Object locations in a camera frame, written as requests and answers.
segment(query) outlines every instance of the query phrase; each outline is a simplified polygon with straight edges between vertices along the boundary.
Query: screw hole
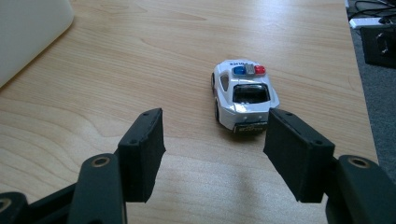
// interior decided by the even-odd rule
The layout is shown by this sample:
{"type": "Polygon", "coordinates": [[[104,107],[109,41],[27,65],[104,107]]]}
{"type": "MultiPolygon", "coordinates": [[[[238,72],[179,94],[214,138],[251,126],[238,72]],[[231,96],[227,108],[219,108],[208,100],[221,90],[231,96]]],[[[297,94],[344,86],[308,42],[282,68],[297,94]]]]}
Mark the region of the screw hole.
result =
{"type": "Polygon", "coordinates": [[[99,157],[92,161],[91,166],[102,167],[102,166],[106,166],[109,162],[110,162],[109,157],[99,157]]]}
{"type": "Polygon", "coordinates": [[[370,168],[370,163],[360,158],[352,157],[352,158],[348,158],[347,160],[349,161],[349,163],[359,168],[364,168],[364,169],[370,168]]]}
{"type": "Polygon", "coordinates": [[[4,212],[11,204],[12,201],[9,198],[0,199],[0,213],[4,212]]]}

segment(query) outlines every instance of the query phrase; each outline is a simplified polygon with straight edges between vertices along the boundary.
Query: red light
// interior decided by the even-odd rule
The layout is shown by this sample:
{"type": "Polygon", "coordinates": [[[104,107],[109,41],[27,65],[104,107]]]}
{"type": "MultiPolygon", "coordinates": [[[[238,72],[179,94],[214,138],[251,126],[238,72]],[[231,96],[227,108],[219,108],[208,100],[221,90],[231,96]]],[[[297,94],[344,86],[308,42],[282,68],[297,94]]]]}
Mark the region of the red light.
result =
{"type": "Polygon", "coordinates": [[[256,75],[264,75],[265,73],[265,68],[262,65],[255,65],[254,66],[254,73],[256,75]]]}

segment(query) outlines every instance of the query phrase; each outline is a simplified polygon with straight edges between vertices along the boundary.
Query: license plate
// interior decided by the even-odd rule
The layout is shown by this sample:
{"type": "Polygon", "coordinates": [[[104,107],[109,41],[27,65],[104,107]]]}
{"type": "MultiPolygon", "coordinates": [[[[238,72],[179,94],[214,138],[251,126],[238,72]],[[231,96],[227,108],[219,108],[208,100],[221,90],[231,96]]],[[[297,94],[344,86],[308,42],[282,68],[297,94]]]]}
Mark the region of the license plate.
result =
{"type": "Polygon", "coordinates": [[[267,128],[266,122],[251,124],[236,124],[233,127],[234,133],[262,133],[267,128]]]}

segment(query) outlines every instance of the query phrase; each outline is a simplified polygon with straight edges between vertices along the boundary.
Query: police light bar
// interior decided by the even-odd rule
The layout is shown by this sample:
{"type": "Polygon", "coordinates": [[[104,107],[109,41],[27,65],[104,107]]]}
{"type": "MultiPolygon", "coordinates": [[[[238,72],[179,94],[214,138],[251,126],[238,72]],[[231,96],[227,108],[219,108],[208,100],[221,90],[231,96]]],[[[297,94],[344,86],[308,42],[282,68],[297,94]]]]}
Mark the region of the police light bar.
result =
{"type": "Polygon", "coordinates": [[[265,68],[262,65],[245,63],[243,66],[236,66],[233,69],[233,74],[236,76],[263,76],[265,75],[265,68]]]}

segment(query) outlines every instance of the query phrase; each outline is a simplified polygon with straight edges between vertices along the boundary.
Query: car wheel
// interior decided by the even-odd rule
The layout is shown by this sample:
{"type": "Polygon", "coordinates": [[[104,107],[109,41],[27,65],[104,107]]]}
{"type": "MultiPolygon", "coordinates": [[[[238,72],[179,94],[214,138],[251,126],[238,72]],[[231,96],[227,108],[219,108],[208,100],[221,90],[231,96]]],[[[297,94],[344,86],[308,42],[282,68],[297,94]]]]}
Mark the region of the car wheel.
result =
{"type": "Polygon", "coordinates": [[[215,94],[215,74],[212,73],[212,92],[215,94]]]}
{"type": "Polygon", "coordinates": [[[215,102],[215,118],[216,118],[216,121],[219,122],[219,106],[218,106],[218,101],[215,102]]]}

